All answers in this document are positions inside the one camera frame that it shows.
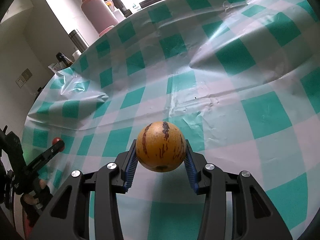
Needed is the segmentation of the left human hand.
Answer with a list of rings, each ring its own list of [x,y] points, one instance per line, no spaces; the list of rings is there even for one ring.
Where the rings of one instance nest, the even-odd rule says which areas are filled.
[[[36,178],[33,183],[30,191],[23,194],[20,198],[21,204],[28,204],[35,206],[40,203],[39,195],[46,188],[47,182],[43,179]]]

